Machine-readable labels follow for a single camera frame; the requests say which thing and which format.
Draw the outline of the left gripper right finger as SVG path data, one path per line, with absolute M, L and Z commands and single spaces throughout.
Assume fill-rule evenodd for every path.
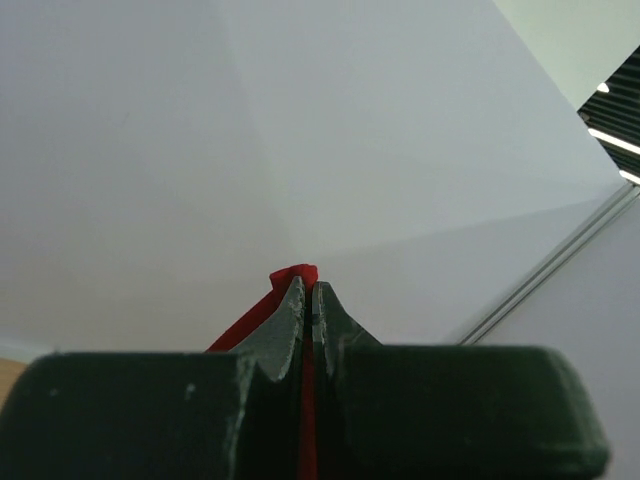
M 596 479 L 611 449 L 577 371 L 539 346 L 385 345 L 311 297 L 322 479 Z

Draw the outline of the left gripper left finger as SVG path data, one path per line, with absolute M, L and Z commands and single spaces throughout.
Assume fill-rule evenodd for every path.
M 5 479 L 230 479 L 236 361 L 214 353 L 59 353 L 1 412 Z

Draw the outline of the dark red t shirt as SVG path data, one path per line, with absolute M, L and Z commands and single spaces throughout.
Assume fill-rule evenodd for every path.
M 313 411 L 307 359 L 308 303 L 318 270 L 300 264 L 270 275 L 271 290 L 207 349 L 236 361 L 237 406 L 223 451 L 230 479 L 296 479 L 313 465 L 306 446 Z

